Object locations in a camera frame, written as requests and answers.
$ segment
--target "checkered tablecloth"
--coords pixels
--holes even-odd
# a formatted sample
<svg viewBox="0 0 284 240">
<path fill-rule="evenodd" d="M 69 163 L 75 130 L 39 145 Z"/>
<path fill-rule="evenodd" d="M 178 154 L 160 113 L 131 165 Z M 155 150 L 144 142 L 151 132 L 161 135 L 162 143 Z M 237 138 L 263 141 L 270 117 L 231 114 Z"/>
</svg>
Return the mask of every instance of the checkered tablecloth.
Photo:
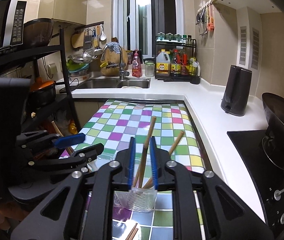
<svg viewBox="0 0 284 240">
<path fill-rule="evenodd" d="M 203 172 L 202 158 L 184 104 L 142 105 L 109 99 L 80 131 L 86 134 L 85 141 L 73 148 L 80 150 L 96 143 L 102 143 L 104 151 L 96 161 L 97 167 L 101 167 L 113 160 L 118 151 L 127 149 L 131 137 L 135 137 L 136 172 L 152 116 L 157 117 L 152 134 L 155 136 L 157 147 L 169 150 L 180 131 L 185 131 L 185 135 L 172 153 L 171 159 L 185 165 L 189 170 Z M 151 174 L 151 161 L 148 154 L 143 183 L 148 181 Z M 114 208 L 114 239 L 128 234 L 135 222 L 139 224 L 140 228 L 139 235 L 135 239 L 173 239 L 171 192 L 158 193 L 155 207 L 149 213 Z M 200 223 L 203 231 L 202 219 L 200 219 Z"/>
</svg>

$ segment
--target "microwave control panel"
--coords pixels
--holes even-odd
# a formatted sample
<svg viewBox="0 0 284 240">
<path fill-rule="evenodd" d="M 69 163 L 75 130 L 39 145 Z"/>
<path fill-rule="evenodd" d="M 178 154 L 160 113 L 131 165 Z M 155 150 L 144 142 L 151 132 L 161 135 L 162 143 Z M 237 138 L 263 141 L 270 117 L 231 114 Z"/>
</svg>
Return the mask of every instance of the microwave control panel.
<svg viewBox="0 0 284 240">
<path fill-rule="evenodd" d="M 26 2 L 18 1 L 15 9 L 11 45 L 23 43 L 23 24 Z"/>
</svg>

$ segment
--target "green bowl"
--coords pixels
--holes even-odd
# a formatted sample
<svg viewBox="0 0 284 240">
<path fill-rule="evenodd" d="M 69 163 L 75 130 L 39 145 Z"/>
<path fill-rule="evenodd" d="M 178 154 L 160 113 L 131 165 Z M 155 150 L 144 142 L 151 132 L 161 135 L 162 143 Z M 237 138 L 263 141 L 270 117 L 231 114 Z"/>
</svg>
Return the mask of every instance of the green bowl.
<svg viewBox="0 0 284 240">
<path fill-rule="evenodd" d="M 83 68 L 86 64 L 77 64 L 77 63 L 74 63 L 71 59 L 69 59 L 67 62 L 66 62 L 66 67 L 68 68 L 69 71 L 75 71 L 75 70 L 78 70 L 80 68 Z"/>
</svg>

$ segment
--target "chopstick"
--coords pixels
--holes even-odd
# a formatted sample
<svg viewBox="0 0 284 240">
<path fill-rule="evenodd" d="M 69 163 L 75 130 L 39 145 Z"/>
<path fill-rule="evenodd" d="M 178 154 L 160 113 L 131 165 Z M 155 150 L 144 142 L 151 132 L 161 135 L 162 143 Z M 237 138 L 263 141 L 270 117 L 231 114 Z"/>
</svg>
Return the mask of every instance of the chopstick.
<svg viewBox="0 0 284 240">
<path fill-rule="evenodd" d="M 174 143 L 172 144 L 172 146 L 169 150 L 169 156 L 172 155 L 173 151 L 175 150 L 175 148 L 177 147 L 177 145 L 181 141 L 183 135 L 184 135 L 184 131 L 180 131 L 178 137 L 176 138 L 176 140 L 174 141 Z M 146 182 L 146 184 L 143 186 L 143 188 L 148 189 L 148 188 L 152 187 L 152 185 L 153 185 L 153 179 L 149 178 L 149 180 Z"/>
<path fill-rule="evenodd" d="M 54 121 L 52 121 L 52 125 L 55 129 L 55 132 L 58 133 L 60 136 L 64 137 L 64 135 L 61 133 L 60 129 L 57 127 L 57 125 L 55 124 Z M 69 156 L 72 155 L 72 153 L 74 152 L 73 148 L 72 147 L 66 147 L 65 149 L 67 151 L 67 153 L 69 154 Z"/>
<path fill-rule="evenodd" d="M 146 164 L 146 154 L 147 154 L 147 149 L 149 147 L 150 137 L 151 137 L 152 132 L 153 132 L 155 121 L 156 121 L 156 116 L 152 116 L 150 128 L 149 128 L 149 131 L 147 133 L 146 140 L 143 144 L 141 161 L 140 161 L 137 173 L 135 175 L 135 178 L 134 178 L 134 181 L 133 181 L 133 184 L 132 184 L 133 187 L 136 187 L 138 180 L 139 180 L 139 186 L 138 187 L 140 187 L 140 188 L 142 187 L 143 177 L 144 177 L 144 172 L 145 172 L 145 164 Z"/>
<path fill-rule="evenodd" d="M 133 239 L 133 237 L 135 236 L 135 234 L 136 234 L 137 231 L 138 231 L 138 228 L 136 228 L 137 225 L 138 225 L 138 223 L 135 223 L 134 227 L 132 228 L 132 230 L 130 231 L 130 233 L 128 234 L 128 236 L 125 238 L 125 240 L 132 240 L 132 239 Z"/>
</svg>

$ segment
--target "white countertop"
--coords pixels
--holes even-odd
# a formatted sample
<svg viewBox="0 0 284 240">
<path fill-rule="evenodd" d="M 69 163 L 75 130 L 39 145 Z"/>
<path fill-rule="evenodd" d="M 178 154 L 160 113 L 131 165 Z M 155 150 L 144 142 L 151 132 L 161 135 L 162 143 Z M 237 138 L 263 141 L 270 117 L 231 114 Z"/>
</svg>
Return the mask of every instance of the white countertop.
<svg viewBox="0 0 284 240">
<path fill-rule="evenodd" d="M 238 151 L 227 131 L 267 128 L 262 102 L 250 97 L 244 116 L 225 113 L 221 107 L 223 86 L 188 82 L 163 82 L 151 78 L 148 89 L 77 89 L 74 98 L 127 98 L 183 100 L 199 131 L 213 171 L 263 220 L 260 200 Z"/>
</svg>

